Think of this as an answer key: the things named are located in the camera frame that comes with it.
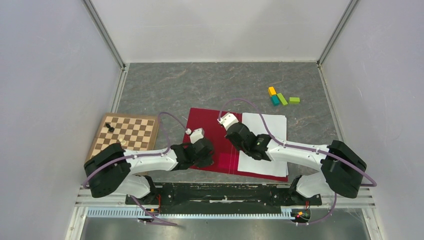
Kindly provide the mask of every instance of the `white paper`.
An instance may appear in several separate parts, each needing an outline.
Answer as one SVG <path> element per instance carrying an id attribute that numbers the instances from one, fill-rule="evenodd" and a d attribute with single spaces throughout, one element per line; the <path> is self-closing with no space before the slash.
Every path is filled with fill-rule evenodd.
<path id="1" fill-rule="evenodd" d="M 263 114 L 269 131 L 282 140 L 287 139 L 287 119 L 283 115 Z M 243 113 L 241 122 L 246 125 L 255 135 L 268 134 L 257 113 Z M 287 162 L 255 160 L 240 151 L 238 156 L 238 170 L 241 172 L 269 175 L 275 177 L 286 177 L 289 174 Z"/>

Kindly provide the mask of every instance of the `green block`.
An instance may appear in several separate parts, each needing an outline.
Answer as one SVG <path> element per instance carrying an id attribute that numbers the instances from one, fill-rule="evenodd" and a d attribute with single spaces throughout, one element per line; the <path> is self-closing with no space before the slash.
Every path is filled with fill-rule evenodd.
<path id="1" fill-rule="evenodd" d="M 288 102 L 290 104 L 298 104 L 301 102 L 301 99 L 299 97 L 289 97 Z"/>
<path id="2" fill-rule="evenodd" d="M 283 94 L 278 93 L 277 94 L 277 97 L 278 97 L 278 99 L 279 99 L 279 101 L 281 102 L 282 105 L 287 105 L 288 104 L 287 101 L 286 101 L 286 99 L 284 98 Z"/>
<path id="3" fill-rule="evenodd" d="M 276 95 L 271 97 L 271 102 L 274 106 L 277 106 L 278 104 L 280 104 L 280 101 L 278 101 L 278 97 Z"/>

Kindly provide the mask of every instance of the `black chess piece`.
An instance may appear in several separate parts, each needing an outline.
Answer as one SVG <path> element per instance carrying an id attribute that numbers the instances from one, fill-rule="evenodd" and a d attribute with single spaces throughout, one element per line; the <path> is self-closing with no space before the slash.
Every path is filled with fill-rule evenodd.
<path id="1" fill-rule="evenodd" d="M 106 126 L 106 128 L 108 128 L 108 129 L 109 129 L 109 130 L 108 130 L 109 132 L 111 132 L 111 133 L 113 133 L 113 132 L 114 132 L 115 128 L 114 128 L 114 127 L 112 127 L 109 123 L 107 123 L 107 122 L 106 122 L 105 126 Z"/>

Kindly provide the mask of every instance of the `chess piece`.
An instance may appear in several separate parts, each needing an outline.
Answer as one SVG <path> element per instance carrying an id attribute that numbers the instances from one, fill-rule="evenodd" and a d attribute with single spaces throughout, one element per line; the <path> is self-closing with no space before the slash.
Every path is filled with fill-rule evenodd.
<path id="1" fill-rule="evenodd" d="M 121 145 L 125 145 L 125 144 L 127 143 L 127 141 L 125 141 L 124 139 L 120 138 L 120 139 L 119 139 L 119 143 L 120 143 Z"/>
<path id="2" fill-rule="evenodd" d="M 111 133 L 113 133 L 113 132 L 114 132 L 115 128 L 114 128 L 114 127 L 112 127 L 109 123 L 107 123 L 107 122 L 106 122 L 105 126 L 106 126 L 106 128 L 108 128 L 108 129 L 109 129 L 109 130 L 108 130 L 109 132 L 111 132 Z"/>

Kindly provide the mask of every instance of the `gray marble floor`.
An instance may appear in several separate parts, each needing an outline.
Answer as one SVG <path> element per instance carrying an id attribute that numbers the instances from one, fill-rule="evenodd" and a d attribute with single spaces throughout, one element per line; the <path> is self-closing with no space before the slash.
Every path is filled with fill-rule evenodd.
<path id="1" fill-rule="evenodd" d="M 273 106 L 267 89 L 274 86 L 286 98 L 300 97 L 300 104 Z M 219 62 L 219 63 L 131 63 L 118 112 L 157 115 L 167 111 L 187 119 L 192 107 L 219 110 L 233 98 L 255 103 L 262 113 L 287 117 L 287 139 L 306 144 L 330 144 L 336 129 L 324 88 L 312 62 Z M 246 103 L 235 102 L 226 109 L 254 112 Z M 172 118 L 163 124 L 173 144 L 181 143 L 184 130 Z M 159 133 L 156 148 L 166 146 Z M 299 174 L 315 171 L 290 164 L 289 182 Z M 272 183 L 271 180 L 188 169 L 152 171 L 155 182 Z"/>

